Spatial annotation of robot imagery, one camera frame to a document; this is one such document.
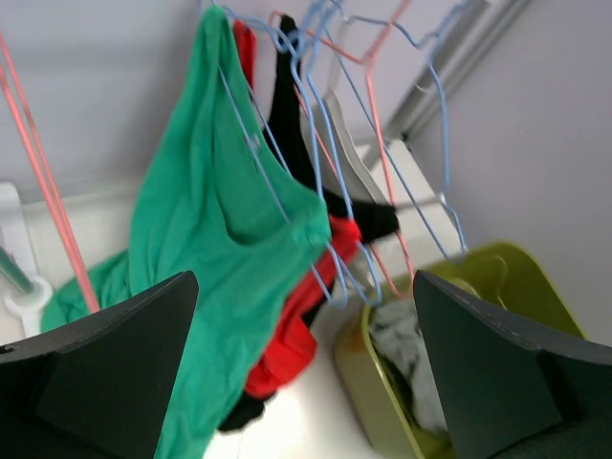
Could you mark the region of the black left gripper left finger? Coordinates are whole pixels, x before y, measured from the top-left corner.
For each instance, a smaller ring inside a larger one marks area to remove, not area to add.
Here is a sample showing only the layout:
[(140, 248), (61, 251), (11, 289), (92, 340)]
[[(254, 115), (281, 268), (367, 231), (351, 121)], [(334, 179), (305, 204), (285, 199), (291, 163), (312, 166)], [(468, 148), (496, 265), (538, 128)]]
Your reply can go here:
[(2, 457), (153, 457), (197, 295), (194, 273), (179, 273), (2, 345)]

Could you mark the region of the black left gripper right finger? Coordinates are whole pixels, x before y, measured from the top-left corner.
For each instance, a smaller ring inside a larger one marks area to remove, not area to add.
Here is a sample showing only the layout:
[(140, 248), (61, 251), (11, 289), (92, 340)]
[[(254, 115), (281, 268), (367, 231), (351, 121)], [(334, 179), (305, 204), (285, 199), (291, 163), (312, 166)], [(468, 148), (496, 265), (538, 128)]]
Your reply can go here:
[(608, 458), (611, 349), (419, 271), (414, 299), (459, 458)]

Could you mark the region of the green tank top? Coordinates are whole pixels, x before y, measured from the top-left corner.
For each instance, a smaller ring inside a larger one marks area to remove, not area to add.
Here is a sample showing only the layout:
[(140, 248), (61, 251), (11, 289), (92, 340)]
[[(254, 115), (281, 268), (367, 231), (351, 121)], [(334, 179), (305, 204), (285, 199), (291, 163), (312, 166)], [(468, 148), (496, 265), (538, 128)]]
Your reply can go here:
[(208, 8), (128, 247), (89, 272), (103, 308), (176, 273), (198, 281), (157, 457), (204, 455), (271, 341), (284, 300), (330, 236), (322, 200), (266, 145), (230, 22), (220, 7)]

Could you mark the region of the red tank top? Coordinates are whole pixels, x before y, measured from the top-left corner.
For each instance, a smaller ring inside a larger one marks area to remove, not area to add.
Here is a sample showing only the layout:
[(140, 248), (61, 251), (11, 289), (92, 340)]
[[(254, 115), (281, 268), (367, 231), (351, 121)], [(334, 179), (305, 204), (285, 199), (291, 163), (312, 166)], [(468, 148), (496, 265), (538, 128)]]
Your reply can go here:
[[(233, 25), (233, 35), (243, 73), (252, 86), (256, 44), (254, 32), (244, 23), (236, 21)], [(300, 131), (300, 104), (294, 85), (291, 56), (278, 53), (273, 105), (268, 125), (293, 177), (303, 185), (315, 189), (314, 169)], [(331, 245), (340, 260), (350, 262), (357, 254), (356, 243), (361, 241), (361, 233), (353, 220), (344, 218), (344, 214), (339, 213), (340, 217), (329, 213)], [(337, 270), (328, 250), (321, 255), (316, 269), (326, 288), (333, 289)], [(317, 313), (324, 302), (324, 292), (312, 271), (308, 271), (285, 300), (273, 337), (247, 377), (247, 395), (256, 399), (272, 396), (278, 388), (295, 379), (312, 362), (317, 342), (310, 332), (306, 318), (313, 318), (313, 314)]]

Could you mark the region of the grey tank top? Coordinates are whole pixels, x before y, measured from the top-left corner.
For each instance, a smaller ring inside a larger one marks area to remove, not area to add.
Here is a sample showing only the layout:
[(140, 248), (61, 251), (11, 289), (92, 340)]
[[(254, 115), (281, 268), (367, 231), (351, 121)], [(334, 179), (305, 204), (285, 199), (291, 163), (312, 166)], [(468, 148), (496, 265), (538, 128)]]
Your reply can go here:
[(414, 301), (398, 298), (376, 307), (369, 333), (376, 349), (408, 382), (410, 410), (419, 427), (447, 437), (448, 426)]

